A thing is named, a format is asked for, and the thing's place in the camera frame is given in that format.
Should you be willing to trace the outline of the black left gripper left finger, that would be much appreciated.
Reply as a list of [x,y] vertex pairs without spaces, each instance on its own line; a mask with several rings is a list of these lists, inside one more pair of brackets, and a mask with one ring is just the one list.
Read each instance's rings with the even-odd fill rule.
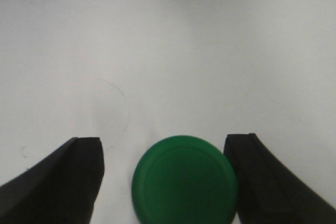
[[104,176],[98,137],[74,137],[1,185],[1,223],[90,223]]

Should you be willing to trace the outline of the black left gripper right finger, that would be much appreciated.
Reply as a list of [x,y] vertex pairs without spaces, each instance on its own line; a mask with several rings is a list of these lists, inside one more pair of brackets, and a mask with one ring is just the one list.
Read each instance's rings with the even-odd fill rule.
[[335,223],[335,208],[289,170],[254,133],[224,145],[238,180],[241,223]]

